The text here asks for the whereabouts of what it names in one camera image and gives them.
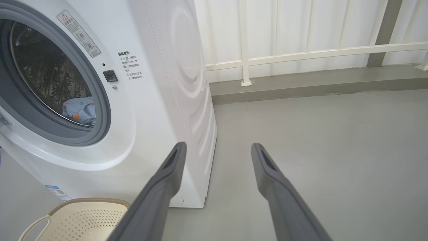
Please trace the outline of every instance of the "blue label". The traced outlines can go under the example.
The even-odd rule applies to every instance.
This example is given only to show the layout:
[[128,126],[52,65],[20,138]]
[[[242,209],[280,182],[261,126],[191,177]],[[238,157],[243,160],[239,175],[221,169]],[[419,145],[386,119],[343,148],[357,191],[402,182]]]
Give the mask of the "blue label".
[[47,187],[47,188],[59,189],[59,187],[57,187],[57,186],[49,186],[49,185],[45,185],[45,187]]

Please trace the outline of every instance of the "blue clothing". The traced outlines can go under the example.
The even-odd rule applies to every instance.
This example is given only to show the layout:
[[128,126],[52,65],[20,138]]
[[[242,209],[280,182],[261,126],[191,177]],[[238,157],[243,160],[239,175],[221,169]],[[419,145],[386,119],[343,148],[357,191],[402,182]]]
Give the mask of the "blue clothing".
[[93,97],[73,98],[62,104],[62,115],[85,125],[95,125],[97,115]]

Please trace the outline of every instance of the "concrete floor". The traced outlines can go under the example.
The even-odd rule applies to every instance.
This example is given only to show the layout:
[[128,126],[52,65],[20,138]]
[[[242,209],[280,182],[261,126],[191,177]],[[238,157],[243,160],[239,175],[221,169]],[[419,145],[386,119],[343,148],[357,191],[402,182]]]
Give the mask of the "concrete floor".
[[264,145],[333,240],[427,240],[428,90],[214,107],[204,209],[172,208],[164,241],[276,240],[250,159]]

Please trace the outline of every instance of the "basket handle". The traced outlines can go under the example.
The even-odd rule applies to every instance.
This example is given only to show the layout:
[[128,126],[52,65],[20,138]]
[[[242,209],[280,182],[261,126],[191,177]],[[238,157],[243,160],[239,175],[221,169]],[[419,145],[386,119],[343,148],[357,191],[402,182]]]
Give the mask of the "basket handle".
[[43,234],[43,232],[46,230],[46,228],[48,227],[48,225],[51,222],[51,217],[49,215],[46,215],[44,217],[39,218],[38,220],[34,221],[30,226],[28,226],[25,231],[21,234],[21,237],[19,237],[18,241],[23,241],[25,239],[25,237],[27,236],[27,234],[40,222],[42,222],[43,220],[48,220],[48,223],[46,224],[45,228],[40,232],[40,234],[37,236],[36,240],[39,239],[39,237]]

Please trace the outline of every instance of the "white washing machine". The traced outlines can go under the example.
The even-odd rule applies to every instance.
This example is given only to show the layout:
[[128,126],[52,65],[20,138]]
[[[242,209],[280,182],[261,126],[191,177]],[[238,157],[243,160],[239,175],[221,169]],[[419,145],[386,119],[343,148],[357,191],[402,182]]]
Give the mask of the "white washing machine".
[[132,202],[187,143],[202,208],[217,127],[192,0],[0,0],[0,146],[62,200]]

